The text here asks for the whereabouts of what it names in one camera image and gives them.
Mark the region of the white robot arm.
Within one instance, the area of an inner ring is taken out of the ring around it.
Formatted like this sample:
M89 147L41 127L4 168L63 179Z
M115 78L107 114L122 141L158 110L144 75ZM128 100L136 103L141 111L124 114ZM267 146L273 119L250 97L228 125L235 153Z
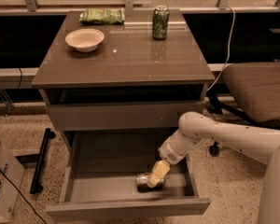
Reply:
M267 165L257 224L280 224L280 130L218 122L200 113L187 112L178 129L159 148L147 185L155 187L190 151L212 140Z

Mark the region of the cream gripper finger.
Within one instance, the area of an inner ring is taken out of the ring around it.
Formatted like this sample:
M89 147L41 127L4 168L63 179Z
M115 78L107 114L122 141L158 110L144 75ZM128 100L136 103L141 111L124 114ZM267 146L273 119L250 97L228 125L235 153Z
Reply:
M156 187L161 179L166 176L169 170L170 164L167 161L157 161L148 177L147 185L150 188Z

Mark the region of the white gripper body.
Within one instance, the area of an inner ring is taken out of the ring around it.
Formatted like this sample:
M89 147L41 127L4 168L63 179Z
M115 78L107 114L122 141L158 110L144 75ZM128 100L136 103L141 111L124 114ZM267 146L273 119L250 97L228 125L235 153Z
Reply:
M176 165L184 159L184 155L176 153L168 141L165 141L159 147L159 154L161 159L167 161L170 165Z

